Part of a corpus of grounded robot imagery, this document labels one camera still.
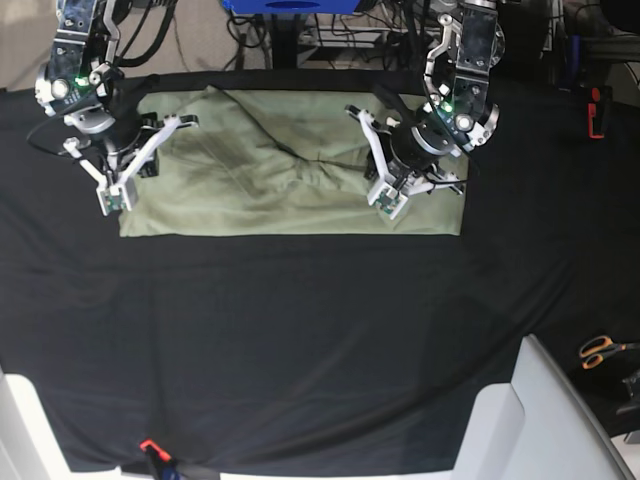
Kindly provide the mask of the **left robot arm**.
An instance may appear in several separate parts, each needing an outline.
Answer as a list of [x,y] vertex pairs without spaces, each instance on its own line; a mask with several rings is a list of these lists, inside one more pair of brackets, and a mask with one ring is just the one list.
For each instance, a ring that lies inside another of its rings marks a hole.
[[425,102],[410,108],[385,87],[376,98],[400,118],[380,122],[365,109],[345,108],[366,137],[370,206],[395,219],[420,194],[450,189],[461,195],[465,181],[444,170],[443,160],[466,158],[493,136],[499,108],[488,98],[490,73],[505,49],[494,1],[440,1],[434,9],[440,38],[423,62]]

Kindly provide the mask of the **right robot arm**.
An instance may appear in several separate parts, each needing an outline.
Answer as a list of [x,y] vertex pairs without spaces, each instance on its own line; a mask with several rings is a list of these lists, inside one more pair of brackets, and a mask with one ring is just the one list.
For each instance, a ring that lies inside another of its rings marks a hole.
[[[164,17],[151,46],[128,57],[120,24],[134,10],[144,16],[162,8]],[[124,71],[141,66],[159,50],[174,17],[173,1],[58,1],[58,20],[49,60],[41,66],[34,94],[49,122],[61,120],[76,130],[57,148],[38,144],[40,126],[27,136],[35,150],[77,162],[95,181],[103,215],[130,211],[138,200],[135,178],[158,173],[157,151],[175,131],[196,127],[195,115],[140,113],[139,103],[151,91],[149,76],[128,88]]]

